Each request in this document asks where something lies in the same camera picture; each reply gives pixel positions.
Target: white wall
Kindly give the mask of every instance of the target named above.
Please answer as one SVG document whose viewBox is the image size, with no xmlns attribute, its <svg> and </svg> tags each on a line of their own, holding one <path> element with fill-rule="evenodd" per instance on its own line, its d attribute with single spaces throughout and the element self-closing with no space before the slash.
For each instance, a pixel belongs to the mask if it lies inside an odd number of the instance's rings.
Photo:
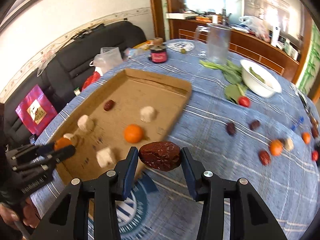
<svg viewBox="0 0 320 240">
<path fill-rule="evenodd" d="M 150 7 L 150 0 L 39 0 L 0 33 L 0 91 L 46 45 L 72 29 L 116 12 Z M 152 16 L 140 17 L 153 38 Z"/>
</svg>

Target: plastic bag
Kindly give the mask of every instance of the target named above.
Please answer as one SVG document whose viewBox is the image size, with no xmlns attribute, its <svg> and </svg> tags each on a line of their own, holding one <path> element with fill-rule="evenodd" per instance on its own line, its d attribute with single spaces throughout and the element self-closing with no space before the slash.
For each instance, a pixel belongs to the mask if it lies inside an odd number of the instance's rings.
<svg viewBox="0 0 320 240">
<path fill-rule="evenodd" d="M 56 56 L 53 50 L 49 50 L 42 56 L 41 65 L 38 67 L 37 77 L 42 74 L 44 69 L 47 67 L 48 63 Z"/>
<path fill-rule="evenodd" d="M 87 86 L 89 86 L 90 84 L 92 84 L 92 83 L 96 82 L 97 80 L 99 80 L 100 77 L 101 77 L 100 74 L 99 74 L 97 71 L 95 71 L 95 72 L 93 73 L 93 75 L 91 75 L 90 77 L 88 77 L 88 78 L 86 79 L 86 81 L 84 82 L 84 84 L 83 84 L 83 86 L 82 86 L 81 91 L 84 90 L 84 89 L 85 89 Z"/>
<path fill-rule="evenodd" d="M 97 54 L 93 59 L 93 65 L 96 68 L 100 68 L 102 74 L 108 72 L 121 63 L 122 57 L 118 47 L 103 47 L 100 49 L 100 54 Z"/>
<path fill-rule="evenodd" d="M 239 17 L 239 21 L 254 31 L 257 38 L 270 42 L 269 30 L 263 24 L 263 20 L 255 16 L 242 16 Z"/>
</svg>

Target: green leafy vegetable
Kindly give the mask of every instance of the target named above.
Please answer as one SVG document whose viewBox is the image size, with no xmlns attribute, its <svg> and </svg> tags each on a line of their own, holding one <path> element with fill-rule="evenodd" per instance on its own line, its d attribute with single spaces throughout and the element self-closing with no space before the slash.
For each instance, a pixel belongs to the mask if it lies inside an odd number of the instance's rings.
<svg viewBox="0 0 320 240">
<path fill-rule="evenodd" d="M 242 67 L 237 66 L 232 61 L 227 60 L 227 65 L 238 73 L 242 74 Z"/>
<path fill-rule="evenodd" d="M 240 94 L 241 94 L 241 96 L 245 96 L 245 94 L 244 94 L 244 92 L 243 92 L 243 90 L 242 90 L 242 87 L 239 85 L 239 84 L 237 84 L 237 87 L 238 87 L 238 90 L 239 90 L 239 92 L 240 92 Z"/>
<path fill-rule="evenodd" d="M 224 95 L 227 100 L 237 104 L 239 97 L 242 97 L 242 94 L 237 85 L 229 85 L 224 90 Z"/>
<path fill-rule="evenodd" d="M 239 84 L 239 86 L 241 87 L 242 91 L 245 93 L 248 90 L 248 87 L 244 84 Z"/>
<path fill-rule="evenodd" d="M 199 63 L 207 68 L 220 69 L 225 79 L 231 84 L 238 84 L 242 82 L 242 74 L 241 74 L 242 68 L 233 64 L 229 60 L 228 60 L 228 65 L 224 65 L 224 66 L 212 63 L 210 61 L 204 61 L 204 60 L 200 60 Z"/>
<path fill-rule="evenodd" d="M 257 73 L 255 73 L 255 72 L 253 71 L 252 67 L 249 68 L 249 71 L 250 71 L 250 73 L 251 73 L 252 75 L 254 75 L 257 79 L 259 79 L 262 83 L 264 83 L 264 84 L 266 83 L 265 80 L 264 80 L 261 76 L 259 76 Z"/>
<path fill-rule="evenodd" d="M 223 73 L 224 78 L 231 84 L 238 84 L 242 82 L 242 77 L 235 73 Z"/>
</svg>

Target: kitchen counter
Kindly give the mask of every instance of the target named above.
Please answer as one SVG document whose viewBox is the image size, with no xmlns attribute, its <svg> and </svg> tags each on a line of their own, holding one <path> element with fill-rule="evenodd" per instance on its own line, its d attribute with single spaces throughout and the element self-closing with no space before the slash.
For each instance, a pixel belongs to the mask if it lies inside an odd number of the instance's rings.
<svg viewBox="0 0 320 240">
<path fill-rule="evenodd" d="M 205 22 L 196 20 L 169 19 L 171 39 L 183 38 L 193 40 L 194 31 L 198 25 L 205 26 Z M 199 39 L 206 42 L 207 36 L 201 34 Z M 292 81 L 299 62 L 271 44 L 258 39 L 254 35 L 233 30 L 230 38 L 229 50 L 251 59 L 280 76 Z"/>
</svg>

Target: human hand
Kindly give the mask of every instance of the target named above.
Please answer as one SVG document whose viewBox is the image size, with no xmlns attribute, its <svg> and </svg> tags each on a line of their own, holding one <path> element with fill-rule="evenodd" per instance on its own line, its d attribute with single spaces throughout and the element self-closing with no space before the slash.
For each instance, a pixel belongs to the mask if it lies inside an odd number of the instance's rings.
<svg viewBox="0 0 320 240">
<path fill-rule="evenodd" d="M 35 205 L 33 204 L 33 202 L 31 201 L 30 198 L 27 198 L 26 204 L 23 207 L 23 215 L 24 215 L 23 223 L 26 226 L 36 228 L 36 226 L 40 222 L 36 213 L 38 213 L 38 212 L 36 211 Z M 11 226 L 14 229 L 18 229 L 15 226 L 14 222 L 19 221 L 20 219 L 19 219 L 18 215 L 13 210 L 5 207 L 3 204 L 0 204 L 0 216 L 2 217 L 3 221 L 7 225 Z"/>
</svg>

